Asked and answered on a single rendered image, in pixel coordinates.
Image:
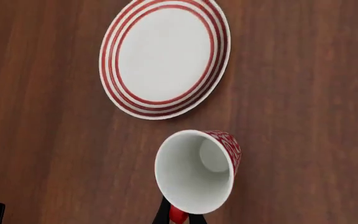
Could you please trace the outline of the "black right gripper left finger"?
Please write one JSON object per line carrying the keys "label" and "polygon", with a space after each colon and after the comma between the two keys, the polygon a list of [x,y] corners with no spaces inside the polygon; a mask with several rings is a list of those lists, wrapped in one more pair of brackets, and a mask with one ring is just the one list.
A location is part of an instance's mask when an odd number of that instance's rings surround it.
{"label": "black right gripper left finger", "polygon": [[170,203],[162,197],[161,204],[152,224],[170,224]]}

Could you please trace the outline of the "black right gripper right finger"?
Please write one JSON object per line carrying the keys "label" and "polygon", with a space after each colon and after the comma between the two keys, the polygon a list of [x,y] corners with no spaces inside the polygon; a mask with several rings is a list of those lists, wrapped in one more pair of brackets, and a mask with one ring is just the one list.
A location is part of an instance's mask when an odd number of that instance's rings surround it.
{"label": "black right gripper right finger", "polygon": [[189,224],[207,224],[203,214],[188,214]]}

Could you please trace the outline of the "red patterned mug white inside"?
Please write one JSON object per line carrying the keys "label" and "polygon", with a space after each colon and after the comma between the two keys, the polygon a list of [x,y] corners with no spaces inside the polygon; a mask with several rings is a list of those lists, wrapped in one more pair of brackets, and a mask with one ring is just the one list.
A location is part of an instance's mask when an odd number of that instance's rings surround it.
{"label": "red patterned mug white inside", "polygon": [[164,140],[154,173],[171,205],[170,222],[189,223],[189,213],[221,207],[232,192],[241,155],[239,143],[224,131],[182,130]]}

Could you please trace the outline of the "white plate with red rings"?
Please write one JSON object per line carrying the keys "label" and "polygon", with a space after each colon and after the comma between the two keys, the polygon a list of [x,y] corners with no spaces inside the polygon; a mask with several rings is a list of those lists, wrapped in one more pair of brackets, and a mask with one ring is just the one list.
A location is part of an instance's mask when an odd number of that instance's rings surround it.
{"label": "white plate with red rings", "polygon": [[230,51],[229,24],[215,0],[131,0],[104,35],[99,77],[121,111],[169,119],[210,95]]}

